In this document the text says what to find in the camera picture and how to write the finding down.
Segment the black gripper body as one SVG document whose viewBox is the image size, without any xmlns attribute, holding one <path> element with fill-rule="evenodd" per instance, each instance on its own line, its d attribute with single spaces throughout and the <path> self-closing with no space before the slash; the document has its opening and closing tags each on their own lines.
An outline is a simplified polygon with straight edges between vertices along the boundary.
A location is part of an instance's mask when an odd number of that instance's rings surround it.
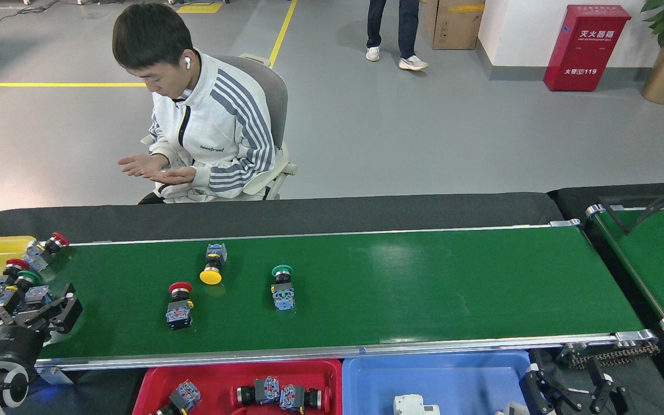
<svg viewBox="0 0 664 415">
<path fill-rule="evenodd" d="M 47 333 L 42 324 L 34 327 L 0 324 L 0 369 L 34 370 Z"/>
</svg>

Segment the person's left hand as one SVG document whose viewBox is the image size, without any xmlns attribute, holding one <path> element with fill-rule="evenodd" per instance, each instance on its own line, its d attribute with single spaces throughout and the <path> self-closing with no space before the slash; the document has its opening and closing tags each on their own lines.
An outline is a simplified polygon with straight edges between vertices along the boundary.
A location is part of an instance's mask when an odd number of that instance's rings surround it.
<svg viewBox="0 0 664 415">
<path fill-rule="evenodd" d="M 178 186 L 179 184 L 191 184 L 196 177 L 196 169 L 193 167 L 181 167 L 168 171 L 156 171 L 144 174 L 145 178 L 153 182 Z"/>
</svg>

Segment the person's right hand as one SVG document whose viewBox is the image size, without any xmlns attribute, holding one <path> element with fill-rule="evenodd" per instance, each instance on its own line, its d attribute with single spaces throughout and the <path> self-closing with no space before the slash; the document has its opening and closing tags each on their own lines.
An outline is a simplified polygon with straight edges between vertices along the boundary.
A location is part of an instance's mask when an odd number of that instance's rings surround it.
<svg viewBox="0 0 664 415">
<path fill-rule="evenodd" d="M 168 158 L 161 153 L 137 153 L 118 160 L 122 173 L 127 176 L 148 177 L 159 174 L 169 164 Z"/>
</svg>

